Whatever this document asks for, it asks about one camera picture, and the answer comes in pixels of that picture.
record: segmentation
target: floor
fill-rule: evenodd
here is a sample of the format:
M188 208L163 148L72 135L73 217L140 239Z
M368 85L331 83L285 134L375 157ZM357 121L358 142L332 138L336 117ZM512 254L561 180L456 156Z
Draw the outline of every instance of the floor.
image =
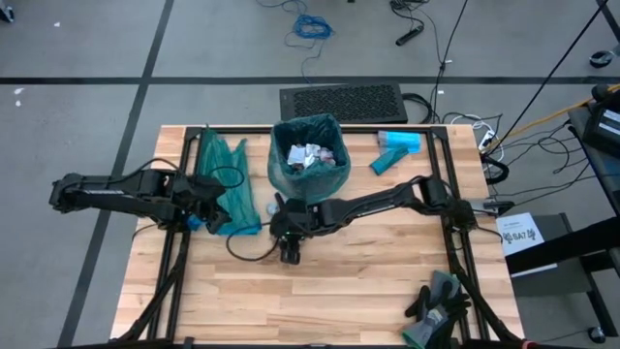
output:
M11 2L16 22L0 24L0 154L11 203L0 211L9 241L0 247L0 341L10 348L103 342L136 218L107 219L95 210L57 214L47 204L50 184L68 172L130 171L152 155L162 124L279 120L278 91L304 85L300 63L308 52L283 45L293 15L254 0ZM390 77L404 92L430 95L438 69L430 25L399 48L394 41L409 22L397 18L387 0L307 2L309 13L324 16L336 33L321 59L306 65L310 80ZM619 2L610 1L609 7L620 16ZM431 0L422 8L436 23L443 51L460 5ZM470 1L450 47L438 113L503 113L502 135L596 8L594 0ZM587 61L594 51L615 44L609 26L597 17L522 123L587 97L597 80L618 83L619 62L595 70ZM407 112L411 123L423 117L416 105L407 105ZM569 136L563 132L558 136ZM20 151L13 149L17 144ZM518 152L507 149L506 159ZM583 154L572 156L574 161ZM579 166L552 173L564 160L533 149L511 166L511 177L497 189L511 193L569 181ZM525 211L566 212L574 228L612 214L596 180L514 210ZM80 277L87 253L99 258ZM613 273L597 280L611 300L620 280ZM518 298L518 304L525 332L535 340L596 325L585 295ZM620 324L620 305L607 305ZM584 333L552 342L593 348L620 343L611 338L596 345Z

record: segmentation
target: green plastic bag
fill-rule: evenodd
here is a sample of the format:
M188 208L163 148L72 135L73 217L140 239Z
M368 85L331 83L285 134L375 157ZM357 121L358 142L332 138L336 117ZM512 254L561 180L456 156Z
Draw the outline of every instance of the green plastic bag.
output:
M308 143L331 150L336 165L315 161L307 169L295 170L287 163L291 145ZM332 115L299 117L280 122L271 129L267 172L271 185L285 196L314 204L338 191L350 171L351 160L342 130Z
M245 155L247 140L239 142L231 152L226 141L219 139L217 133L208 127L201 137L203 139L198 173L215 177L227 187L226 193L217 199L217 203L229 213L232 222L223 225L217 234L227 236L239 229L236 235L257 234L261 230L261 217L254 208Z

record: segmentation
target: wooden tabletop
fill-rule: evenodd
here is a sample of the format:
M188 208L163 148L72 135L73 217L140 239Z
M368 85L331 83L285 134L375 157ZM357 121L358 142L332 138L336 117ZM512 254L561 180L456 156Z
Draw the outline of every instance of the wooden tabletop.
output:
M154 156L178 164L186 127L163 126ZM461 196L486 198L471 127L447 127ZM230 148L244 138L255 207L266 222L265 207L275 202L266 168L270 137L226 135ZM408 155L376 176L368 167L379 156L376 135L345 134L344 140L352 170L333 197L352 199L391 188L414 175L431 174L424 145L419 154ZM479 222L495 229L490 218ZM141 219L138 228L150 223ZM127 331L150 301L164 237L156 228L136 236L111 337ZM470 237L482 294L509 329L523 336L498 237L484 231L474 231ZM197 343L402 344L400 331L412 322L404 317L404 309L419 288L429 284L433 270L449 269L439 218L411 209L359 218L337 234L307 240L299 266L281 264L279 253L258 263L241 262L228 254L224 242L206 230L192 233L175 341L193 336ZM261 255L271 244L268 229L255 237L232 240L235 252L248 257ZM163 306L162 324L166 324L169 303L170 296ZM469 319L472 337L477 337L473 311ZM160 336L165 327L159 327Z

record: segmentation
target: black connector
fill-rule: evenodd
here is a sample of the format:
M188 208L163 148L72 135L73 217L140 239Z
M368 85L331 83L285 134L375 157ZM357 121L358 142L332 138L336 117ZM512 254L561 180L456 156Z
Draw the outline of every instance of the black connector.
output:
M396 40L396 45L398 47L401 47L401 46L405 45L408 41L410 41L413 38L415 38L415 36L417 36L422 31L424 31L424 26L423 25L419 25L419 26L415 27L409 33L407 33L407 34L401 36L400 38L398 38L398 40Z

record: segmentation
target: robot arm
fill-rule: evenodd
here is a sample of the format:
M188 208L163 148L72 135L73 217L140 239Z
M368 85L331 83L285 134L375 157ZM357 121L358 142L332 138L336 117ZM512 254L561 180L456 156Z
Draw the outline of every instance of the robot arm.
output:
M194 214L215 233L231 221L216 202L225 191L216 178L169 170L141 170L118 178L66 174L53 183L49 204L62 213L92 207L149 217L160 229L183 230Z
M421 198L414 193L415 185ZM441 179L422 175L392 189L352 200L327 199L307 205L295 199L284 203L279 194L276 200L280 210L271 219L270 232L279 239L280 260L293 265L299 264L302 240L333 234L356 218L389 209L407 207L424 215L448 213L459 225L476 225L469 203L454 199Z

